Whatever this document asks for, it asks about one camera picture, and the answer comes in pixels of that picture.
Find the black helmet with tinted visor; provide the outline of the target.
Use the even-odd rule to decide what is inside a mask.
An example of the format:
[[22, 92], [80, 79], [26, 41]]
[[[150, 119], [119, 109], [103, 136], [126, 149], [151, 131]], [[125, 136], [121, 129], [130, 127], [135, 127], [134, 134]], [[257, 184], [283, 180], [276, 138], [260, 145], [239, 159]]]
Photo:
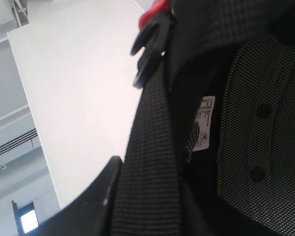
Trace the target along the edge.
[[125, 160], [35, 236], [295, 236], [295, 0], [156, 0]]

